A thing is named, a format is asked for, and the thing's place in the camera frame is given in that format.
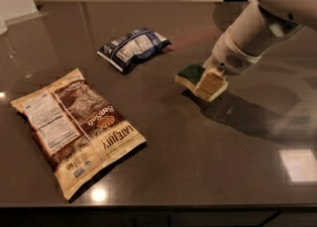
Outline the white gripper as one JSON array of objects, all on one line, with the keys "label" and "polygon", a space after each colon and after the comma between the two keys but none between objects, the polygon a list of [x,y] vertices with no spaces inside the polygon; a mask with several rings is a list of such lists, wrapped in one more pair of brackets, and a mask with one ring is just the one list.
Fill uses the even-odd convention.
[{"label": "white gripper", "polygon": [[212,49],[211,56],[204,62],[205,70],[195,85],[194,94],[211,102],[228,87],[224,71],[229,75],[240,75],[256,64],[262,56],[251,56],[235,43],[229,30],[226,30]]}]

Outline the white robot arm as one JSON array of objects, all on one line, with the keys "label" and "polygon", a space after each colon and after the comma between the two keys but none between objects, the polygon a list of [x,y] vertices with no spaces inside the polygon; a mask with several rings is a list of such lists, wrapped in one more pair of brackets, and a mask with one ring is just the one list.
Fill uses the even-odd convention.
[{"label": "white robot arm", "polygon": [[273,45],[302,27],[317,29],[317,0],[255,0],[215,44],[203,64],[196,96],[211,101],[228,86],[227,77],[244,73]]}]

